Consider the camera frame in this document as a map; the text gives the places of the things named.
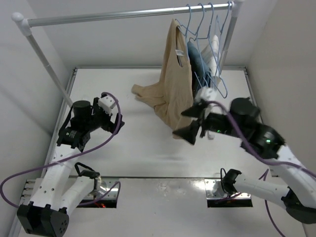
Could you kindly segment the beige t shirt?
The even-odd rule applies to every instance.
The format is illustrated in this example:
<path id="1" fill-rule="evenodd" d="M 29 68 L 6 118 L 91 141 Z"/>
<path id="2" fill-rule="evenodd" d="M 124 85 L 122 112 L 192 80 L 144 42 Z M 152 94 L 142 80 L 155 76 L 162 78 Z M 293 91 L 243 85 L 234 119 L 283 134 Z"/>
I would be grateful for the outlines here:
<path id="1" fill-rule="evenodd" d="M 172 130 L 191 124 L 181 113 L 193 105 L 192 71 L 184 36 L 176 20 L 171 20 L 159 81 L 148 86 L 133 85 L 135 98 L 154 109 Z"/>

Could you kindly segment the light blue plastic hanger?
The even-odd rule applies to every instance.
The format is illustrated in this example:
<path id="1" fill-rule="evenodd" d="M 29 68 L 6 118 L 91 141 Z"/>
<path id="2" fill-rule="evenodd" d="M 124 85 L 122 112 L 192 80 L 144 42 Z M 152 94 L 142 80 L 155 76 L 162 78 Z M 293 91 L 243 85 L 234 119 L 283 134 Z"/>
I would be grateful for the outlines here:
<path id="1" fill-rule="evenodd" d="M 187 47 L 187 38 L 188 38 L 188 32 L 190 31 L 189 30 L 189 26 L 190 26 L 190 23 L 191 23 L 191 17 L 192 17 L 192 9 L 191 9 L 191 6 L 189 4 L 186 4 L 186 7 L 188 7 L 189 9 L 189 19 L 188 19 L 188 22 L 186 25 L 182 24 L 177 18 L 175 19 L 175 21 L 178 22 L 178 25 L 177 28 L 180 30 L 181 34 L 184 36 L 184 41 L 185 41 L 185 50 L 186 51 L 181 51 L 178 49 L 177 47 L 177 43 L 176 43 L 176 55 L 177 55 L 177 60 L 178 60 L 178 63 L 179 65 L 182 67 L 182 62 L 181 62 L 181 57 L 184 57 L 186 56 L 187 59 L 189 60 L 189 55 L 188 55 L 188 47 Z"/>

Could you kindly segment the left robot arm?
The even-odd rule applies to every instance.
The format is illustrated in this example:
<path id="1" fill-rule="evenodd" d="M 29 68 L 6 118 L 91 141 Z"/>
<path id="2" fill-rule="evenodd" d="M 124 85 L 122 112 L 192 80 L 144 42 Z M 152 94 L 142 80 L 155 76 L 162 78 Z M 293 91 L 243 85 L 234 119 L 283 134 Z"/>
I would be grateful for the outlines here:
<path id="1" fill-rule="evenodd" d="M 121 112 L 111 121 L 114 108 L 119 108 L 118 100 L 106 92 L 94 98 L 93 103 L 79 100 L 71 105 L 41 183 L 29 202 L 17 210 L 26 233 L 62 237 L 76 207 L 100 205 L 104 198 L 118 198 L 120 181 L 106 184 L 99 172 L 78 162 L 80 156 L 89 153 L 85 146 L 92 132 L 102 129 L 112 136 L 118 134 L 124 122 Z"/>

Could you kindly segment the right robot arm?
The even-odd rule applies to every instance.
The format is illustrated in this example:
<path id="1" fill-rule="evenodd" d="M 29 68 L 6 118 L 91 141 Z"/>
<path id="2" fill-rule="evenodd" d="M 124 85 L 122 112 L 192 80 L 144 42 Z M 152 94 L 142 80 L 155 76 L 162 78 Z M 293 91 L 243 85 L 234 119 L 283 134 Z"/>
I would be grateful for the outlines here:
<path id="1" fill-rule="evenodd" d="M 196 136 L 204 137 L 208 131 L 240 138 L 241 148 L 270 167 L 285 185 L 252 179 L 230 169 L 221 178 L 223 192 L 229 196 L 251 194 L 280 206 L 303 224 L 314 224 L 316 175 L 302 165 L 275 129 L 257 121 L 259 113 L 249 98 L 235 98 L 228 110 L 217 101 L 201 100 L 181 113 L 194 120 L 173 134 L 192 145 Z"/>

